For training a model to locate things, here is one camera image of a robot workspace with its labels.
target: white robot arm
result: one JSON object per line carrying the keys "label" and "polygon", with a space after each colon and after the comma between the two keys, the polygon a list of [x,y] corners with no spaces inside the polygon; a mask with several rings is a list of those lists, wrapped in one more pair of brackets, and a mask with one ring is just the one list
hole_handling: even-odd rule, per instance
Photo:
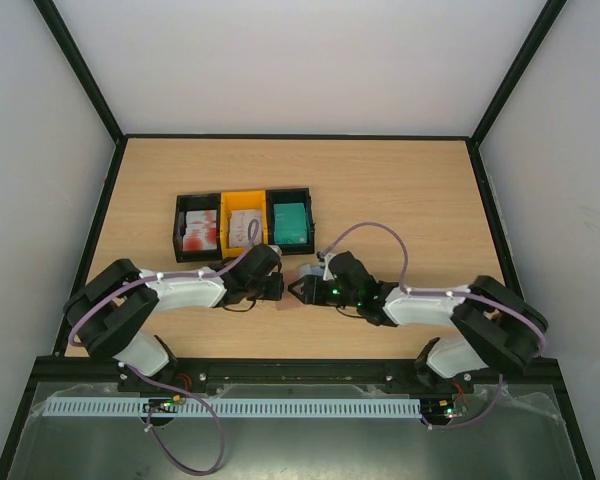
{"label": "white robot arm", "polygon": [[[94,359],[115,358],[153,376],[175,361],[158,338],[140,331],[153,312],[183,307],[226,308],[247,299],[280,300],[280,251],[256,245],[232,266],[156,273],[117,260],[74,294],[64,307],[70,342]],[[81,343],[74,341],[77,334]]]}
{"label": "white robot arm", "polygon": [[460,335],[434,339],[420,355],[420,379],[429,385],[487,367],[522,374],[548,327],[540,313],[491,277],[448,289],[408,288],[376,281],[350,252],[302,267],[289,292],[304,304],[355,308],[377,326],[457,329]]}

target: wooden table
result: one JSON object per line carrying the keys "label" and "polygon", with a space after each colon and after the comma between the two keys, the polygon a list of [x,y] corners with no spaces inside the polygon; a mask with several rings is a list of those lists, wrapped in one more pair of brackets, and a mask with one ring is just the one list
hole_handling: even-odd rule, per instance
{"label": "wooden table", "polygon": [[[179,194],[307,186],[317,248],[372,220],[407,243],[409,285],[455,286],[478,274],[501,278],[464,142],[205,139],[129,140],[90,277],[118,258],[163,272],[197,266],[175,261]],[[400,248],[386,232],[359,229],[337,251],[347,249],[376,279],[398,279]],[[283,271],[315,260],[284,257]],[[278,311],[273,303],[248,313],[161,312],[143,328],[178,357],[225,358],[413,358],[431,338],[455,334],[423,325],[374,327],[325,307]]]}

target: purple cable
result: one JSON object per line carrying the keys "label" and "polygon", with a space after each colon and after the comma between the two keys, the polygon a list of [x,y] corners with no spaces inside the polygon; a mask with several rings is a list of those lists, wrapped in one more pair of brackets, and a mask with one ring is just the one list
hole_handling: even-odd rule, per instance
{"label": "purple cable", "polygon": [[184,395],[185,397],[192,398],[196,402],[198,402],[200,405],[202,405],[211,414],[211,416],[213,417],[213,420],[216,422],[216,425],[218,426],[218,431],[220,432],[220,451],[218,452],[218,458],[216,459],[215,463],[208,470],[195,470],[193,468],[187,467],[185,464],[183,464],[182,462],[177,460],[173,456],[173,454],[167,449],[165,444],[162,442],[162,440],[156,433],[155,428],[151,425],[151,415],[153,413],[155,413],[155,411],[157,410],[157,407],[149,410],[149,413],[147,414],[146,425],[147,425],[147,428],[149,429],[148,432],[153,436],[153,438],[156,439],[156,441],[158,442],[158,445],[160,446],[160,449],[167,457],[167,460],[169,460],[169,462],[171,462],[171,464],[174,467],[176,467],[178,470],[180,470],[181,472],[184,472],[187,475],[192,475],[194,477],[203,477],[205,475],[211,475],[212,473],[217,472],[218,469],[220,468],[220,464],[222,463],[222,458],[224,457],[226,439],[225,439],[224,429],[222,428],[222,424],[220,423],[220,419],[218,418],[218,414],[215,412],[213,407],[211,405],[209,405],[204,399],[202,399],[201,397],[196,395],[195,393],[191,393],[191,392],[188,392],[181,388],[167,385],[166,383],[156,382],[155,380],[152,380],[149,377],[145,377],[143,374],[141,374],[136,368],[132,367],[131,365],[127,365],[127,367],[129,367],[129,370],[131,370],[134,374],[136,374],[136,376],[140,380],[148,383],[149,385],[153,385],[154,387],[162,388],[164,390],[170,390],[172,392]]}
{"label": "purple cable", "polygon": [[485,408],[482,413],[480,413],[480,415],[472,418],[471,420],[467,420],[466,422],[462,422],[462,423],[456,423],[453,425],[431,425],[426,418],[424,418],[424,416],[422,417],[422,423],[424,423],[428,428],[431,428],[432,430],[453,430],[456,428],[464,428],[464,427],[469,427],[471,425],[475,425],[476,423],[478,423],[481,420],[484,420],[484,418],[489,415],[489,413],[491,412],[491,410],[493,410],[493,407],[496,406],[496,403],[498,403],[498,399],[500,398],[500,394],[502,393],[502,385],[504,383],[504,377],[502,376],[502,374],[500,374],[500,376],[498,377],[498,386],[496,388],[496,393],[493,396],[493,399],[491,400],[491,403],[489,403],[489,405],[487,406],[487,408]]}
{"label": "purple cable", "polygon": [[[354,226],[345,230],[338,238],[336,238],[336,240],[331,245],[329,245],[325,250],[323,250],[321,252],[321,254],[326,255],[331,250],[333,250],[336,247],[336,245],[338,245],[342,241],[342,239],[344,237],[349,235],[354,230],[356,230],[360,227],[365,227],[365,226],[378,227],[378,228],[381,228],[381,229],[389,232],[393,236],[393,238],[395,238],[398,241],[398,243],[400,244],[400,248],[402,249],[402,254],[404,256],[404,262],[402,264],[402,270],[400,272],[400,280],[399,280],[399,287],[402,292],[406,293],[407,295],[414,296],[414,297],[446,297],[447,296],[447,292],[449,290],[442,290],[442,289],[440,289],[440,290],[419,290],[417,288],[407,289],[407,287],[405,286],[405,283],[404,283],[405,278],[407,276],[407,266],[409,264],[409,254],[407,252],[407,246],[405,245],[402,238],[400,238],[400,236],[395,232],[395,230],[391,229],[390,227],[387,227],[386,225],[383,225],[382,223],[361,222],[361,223],[355,224]],[[538,337],[538,342],[540,343],[540,348],[539,348],[536,356],[540,356],[542,354],[542,352],[544,352],[544,350],[547,348],[547,339],[544,336],[544,334],[542,333],[542,331],[538,327],[536,327],[536,325],[533,322],[531,322],[531,320],[526,318],[521,313],[516,312],[515,310],[513,310],[499,302],[491,300],[490,298],[484,297],[482,295],[476,295],[474,293],[462,292],[462,291],[457,291],[457,290],[451,290],[451,292],[453,295],[456,295],[459,297],[464,297],[469,300],[474,300],[476,302],[480,302],[485,305],[489,305],[491,307],[497,308],[501,312],[511,315],[513,318],[515,318],[516,320],[519,320],[524,325],[526,325],[529,328],[529,330],[531,330]]]}
{"label": "purple cable", "polygon": [[[255,226],[256,230],[252,232],[251,230],[252,230],[252,227],[254,227],[254,226]],[[249,252],[249,250],[251,250],[253,248],[253,246],[255,245],[256,237],[258,236],[260,227],[261,227],[261,225],[258,220],[256,220],[255,218],[253,220],[251,220],[249,222],[249,226],[247,227],[247,234],[249,236],[249,244],[245,247],[245,249],[242,251],[242,253],[240,255],[238,255],[238,257],[234,261],[229,263],[229,265],[227,265],[223,269],[218,270],[217,272],[203,273],[202,278],[217,278],[217,277],[224,275],[229,270],[231,270],[233,267],[235,267],[244,258],[244,256]],[[162,279],[169,280],[172,278],[190,278],[190,277],[199,278],[200,277],[199,270],[194,270],[194,271],[189,271],[189,272],[165,273],[165,274],[163,274]],[[115,298],[120,297],[122,294],[124,294],[125,292],[128,292],[132,288],[136,288],[137,286],[142,285],[144,283],[155,282],[158,279],[159,279],[158,275],[151,275],[150,277],[139,278],[138,280],[134,280],[133,282],[123,285],[122,287],[120,287],[116,291],[114,291],[113,293],[110,293],[109,295],[104,297],[102,300],[100,300],[98,303],[96,303],[93,307],[91,307],[91,309],[87,313],[85,313],[83,315],[83,317],[80,320],[78,320],[76,322],[76,324],[73,326],[73,328],[69,332],[69,344],[73,345],[74,347],[82,346],[81,342],[75,341],[76,335],[78,335],[78,332],[84,326],[84,324],[87,323],[89,320],[91,320],[96,313],[98,313],[102,308],[104,308],[105,305],[108,305],[110,301],[112,301]]]}

